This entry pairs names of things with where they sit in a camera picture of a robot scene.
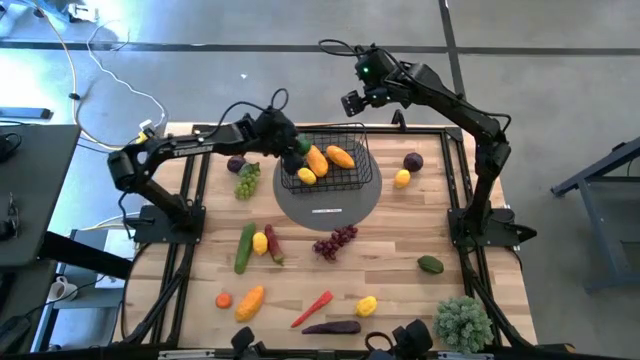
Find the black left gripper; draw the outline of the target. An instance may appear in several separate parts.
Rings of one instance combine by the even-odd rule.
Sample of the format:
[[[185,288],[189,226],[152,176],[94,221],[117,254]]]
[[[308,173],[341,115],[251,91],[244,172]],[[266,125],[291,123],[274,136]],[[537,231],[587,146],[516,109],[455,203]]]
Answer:
[[[267,108],[255,120],[260,152],[267,156],[281,156],[284,171],[296,175],[304,166],[304,158],[295,152],[298,144],[296,126],[281,110]]]

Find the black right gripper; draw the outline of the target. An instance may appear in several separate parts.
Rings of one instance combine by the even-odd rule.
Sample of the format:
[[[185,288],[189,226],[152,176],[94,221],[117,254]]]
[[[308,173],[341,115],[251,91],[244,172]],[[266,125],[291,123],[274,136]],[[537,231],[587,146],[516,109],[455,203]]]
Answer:
[[[385,50],[377,47],[368,49],[356,47],[355,50],[357,52],[355,71],[358,79],[364,84],[366,102],[372,107],[382,107],[387,103],[398,102],[400,85],[397,83],[399,69],[396,61]],[[356,90],[342,96],[341,103],[346,107],[348,117],[363,112],[366,107]]]

